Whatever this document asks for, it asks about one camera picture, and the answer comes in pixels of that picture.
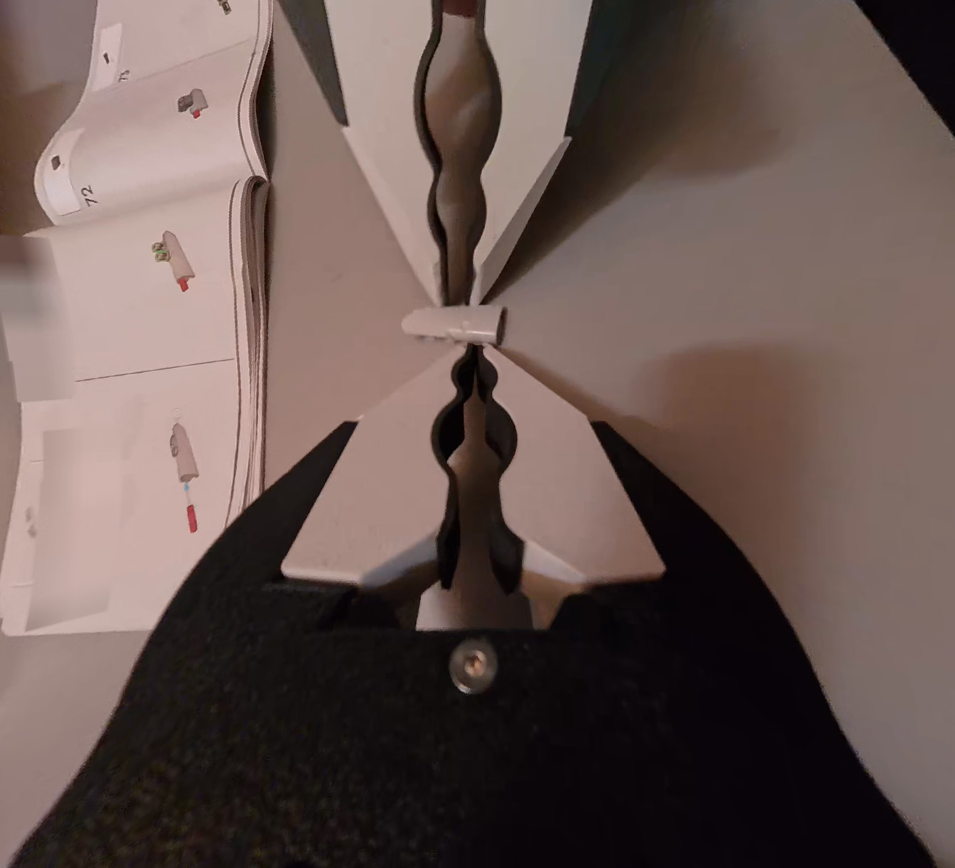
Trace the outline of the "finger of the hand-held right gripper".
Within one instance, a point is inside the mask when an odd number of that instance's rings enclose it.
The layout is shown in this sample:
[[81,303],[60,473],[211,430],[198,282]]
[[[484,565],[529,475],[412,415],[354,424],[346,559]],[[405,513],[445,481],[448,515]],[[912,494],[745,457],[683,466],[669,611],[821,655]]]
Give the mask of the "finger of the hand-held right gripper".
[[343,133],[402,253],[435,305],[447,301],[436,154],[423,87],[436,49],[434,0],[324,0],[344,102]]
[[592,0],[484,0],[499,86],[495,144],[481,172],[485,223],[471,304],[484,301],[563,158]]

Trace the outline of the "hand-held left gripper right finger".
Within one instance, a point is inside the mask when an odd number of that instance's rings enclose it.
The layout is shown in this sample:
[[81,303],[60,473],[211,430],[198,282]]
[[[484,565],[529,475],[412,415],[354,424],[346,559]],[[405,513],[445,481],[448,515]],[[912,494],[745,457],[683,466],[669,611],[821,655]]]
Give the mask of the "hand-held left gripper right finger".
[[489,550],[501,588],[576,594],[660,579],[665,564],[588,418],[491,347],[477,385],[499,467]]

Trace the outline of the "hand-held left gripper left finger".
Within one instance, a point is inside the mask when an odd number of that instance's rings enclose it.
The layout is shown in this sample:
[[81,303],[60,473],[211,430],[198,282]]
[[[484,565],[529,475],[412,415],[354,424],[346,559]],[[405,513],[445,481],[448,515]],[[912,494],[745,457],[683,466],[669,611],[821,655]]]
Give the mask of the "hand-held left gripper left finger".
[[453,349],[367,411],[282,563],[285,577],[385,594],[449,588],[460,557],[450,457],[477,347]]

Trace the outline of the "grey toy connector piece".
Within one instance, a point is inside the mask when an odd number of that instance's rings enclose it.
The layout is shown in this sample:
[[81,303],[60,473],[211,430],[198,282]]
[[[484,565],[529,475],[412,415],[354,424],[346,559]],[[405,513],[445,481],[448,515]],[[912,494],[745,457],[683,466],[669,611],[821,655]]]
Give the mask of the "grey toy connector piece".
[[401,329],[415,338],[496,347],[504,336],[506,315],[500,305],[426,307],[406,315]]

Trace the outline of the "open instruction booklet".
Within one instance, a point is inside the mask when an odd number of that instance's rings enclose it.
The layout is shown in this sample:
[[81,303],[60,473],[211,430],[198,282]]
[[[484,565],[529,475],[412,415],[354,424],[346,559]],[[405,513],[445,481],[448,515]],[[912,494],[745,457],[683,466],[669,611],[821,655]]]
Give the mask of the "open instruction booklet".
[[273,0],[97,0],[2,299],[21,446],[9,637],[147,631],[263,486]]

